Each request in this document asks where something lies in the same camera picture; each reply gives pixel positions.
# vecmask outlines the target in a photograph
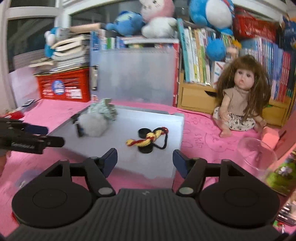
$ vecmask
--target doll hand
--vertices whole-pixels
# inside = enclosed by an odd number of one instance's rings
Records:
[[[231,113],[228,111],[220,111],[219,115],[221,117],[221,120],[223,122],[228,122],[230,120],[230,115]]]
[[[267,125],[266,120],[262,119],[262,121],[259,122],[259,125],[260,125],[262,128],[266,127],[266,125]]]

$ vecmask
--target crumpled paper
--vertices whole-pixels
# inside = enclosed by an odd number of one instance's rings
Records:
[[[110,104],[112,99],[101,99],[99,103],[92,103],[88,108],[88,113],[101,114],[107,120],[116,120],[117,111],[113,104]]]

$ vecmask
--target blue plush toy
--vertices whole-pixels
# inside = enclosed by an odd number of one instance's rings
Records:
[[[229,27],[234,17],[234,5],[231,0],[191,0],[189,14],[192,21],[199,26],[215,28],[221,33],[233,34]],[[212,61],[221,61],[226,48],[221,39],[208,44],[206,54]]]
[[[123,36],[132,36],[140,32],[144,25],[145,22],[141,14],[122,11],[114,23],[108,23],[106,25],[106,29],[109,31],[114,30]]]
[[[54,53],[54,49],[51,49],[51,46],[54,45],[56,42],[69,38],[69,36],[70,36],[70,30],[68,28],[54,27],[50,31],[46,31],[44,34],[45,56],[50,58]]]

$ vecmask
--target red storage crate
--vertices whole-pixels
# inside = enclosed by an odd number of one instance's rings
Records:
[[[90,101],[88,67],[36,77],[42,99]]]
[[[235,8],[233,30],[236,39],[262,37],[274,43],[276,41],[276,29],[273,22],[256,19],[246,10]]]

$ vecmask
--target translucent plastic box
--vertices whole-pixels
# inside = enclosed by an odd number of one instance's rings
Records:
[[[173,103],[175,50],[115,49],[91,52],[91,65],[98,65],[99,98],[118,101]]]

